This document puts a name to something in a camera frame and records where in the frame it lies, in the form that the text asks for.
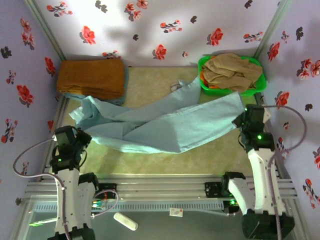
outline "wall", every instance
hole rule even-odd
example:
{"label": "wall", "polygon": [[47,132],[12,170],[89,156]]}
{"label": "wall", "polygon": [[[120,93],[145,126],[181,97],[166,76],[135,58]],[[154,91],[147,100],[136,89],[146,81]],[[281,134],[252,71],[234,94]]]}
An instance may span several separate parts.
{"label": "wall", "polygon": [[[50,136],[60,60],[22,0],[2,1],[0,21],[0,239],[6,240],[28,182],[12,165],[24,149]],[[17,169],[38,173],[43,156],[44,147],[34,149]]]}
{"label": "wall", "polygon": [[279,0],[33,0],[67,59],[195,66],[205,54],[252,56]]}
{"label": "wall", "polygon": [[286,149],[302,136],[295,113],[271,109],[273,136],[293,179],[312,239],[320,239],[320,15],[318,0],[295,0],[275,30],[259,60],[268,79],[263,93],[268,105],[298,110],[307,122],[307,136],[299,148]]}

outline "light blue cloth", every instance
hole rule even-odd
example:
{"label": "light blue cloth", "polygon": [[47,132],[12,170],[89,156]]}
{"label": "light blue cloth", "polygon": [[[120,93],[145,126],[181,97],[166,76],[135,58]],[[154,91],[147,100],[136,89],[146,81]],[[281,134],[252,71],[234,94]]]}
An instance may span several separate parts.
{"label": "light blue cloth", "polygon": [[[127,88],[128,88],[128,82],[129,82],[129,69],[127,67],[124,68],[124,95],[115,99],[109,99],[109,100],[101,100],[103,102],[111,103],[117,106],[121,106],[124,104],[126,95],[127,95]],[[86,98],[87,96],[81,95],[81,94],[74,94],[74,93],[64,93],[63,94],[66,98],[75,99],[78,101],[81,101],[82,99]]]}
{"label": "light blue cloth", "polygon": [[139,108],[102,102],[91,96],[70,113],[101,145],[125,153],[183,153],[235,129],[232,121],[244,111],[239,93],[198,104],[200,80]]}

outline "beige cloth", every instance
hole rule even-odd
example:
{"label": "beige cloth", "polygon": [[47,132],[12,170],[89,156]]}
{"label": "beige cloth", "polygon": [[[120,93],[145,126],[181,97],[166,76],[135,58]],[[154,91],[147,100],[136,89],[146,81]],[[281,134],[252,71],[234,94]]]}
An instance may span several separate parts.
{"label": "beige cloth", "polygon": [[102,100],[125,94],[125,65],[121,59],[65,60],[56,88],[61,93],[92,96]]}
{"label": "beige cloth", "polygon": [[202,70],[209,86],[240,93],[254,85],[263,72],[261,66],[249,62],[249,59],[241,59],[234,53],[224,53],[211,58]]}

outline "green basket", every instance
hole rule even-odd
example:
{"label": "green basket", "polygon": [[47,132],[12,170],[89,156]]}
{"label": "green basket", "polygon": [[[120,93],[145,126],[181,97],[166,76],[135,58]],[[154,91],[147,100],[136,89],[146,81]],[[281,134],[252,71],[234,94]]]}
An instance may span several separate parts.
{"label": "green basket", "polygon": [[[200,76],[200,72],[202,70],[202,66],[211,58],[212,56],[204,56],[198,61],[198,74]],[[258,66],[261,66],[260,62],[258,60],[254,59],[250,56],[241,56],[241,59],[249,59],[250,63],[256,64]],[[233,91],[230,89],[212,89],[205,86],[203,81],[200,79],[201,87],[203,88],[203,91],[206,95],[220,95],[225,96],[228,94],[231,94]],[[241,93],[241,96],[253,96],[256,93],[261,93],[263,90],[267,87],[267,81],[265,78],[264,73],[262,72],[261,76],[255,83],[256,88],[247,89],[246,91]]]}

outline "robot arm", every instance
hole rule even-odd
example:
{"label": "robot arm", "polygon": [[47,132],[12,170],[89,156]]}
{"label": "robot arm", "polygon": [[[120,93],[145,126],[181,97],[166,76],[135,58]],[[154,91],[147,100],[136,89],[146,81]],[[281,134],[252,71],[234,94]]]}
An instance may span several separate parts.
{"label": "robot arm", "polygon": [[[98,179],[94,173],[80,175],[81,154],[88,147],[91,136],[73,127],[64,126],[55,131],[57,150],[52,153],[50,165],[52,171],[64,183],[65,202],[63,190],[57,185],[58,216],[55,225],[55,236],[48,240],[66,240],[65,224],[73,240],[95,240],[95,233],[91,227],[92,199],[99,188]],[[63,221],[63,208],[66,223]]]}
{"label": "robot arm", "polygon": [[286,215],[280,197],[273,161],[273,136],[264,132],[265,122],[270,117],[270,112],[263,106],[248,104],[245,111],[233,121],[240,129],[241,142],[250,160],[255,195],[242,173],[226,172],[221,182],[222,194],[233,195],[238,202],[243,214],[242,230],[248,239],[277,239],[276,216],[280,218],[283,237],[295,226],[293,217]]}

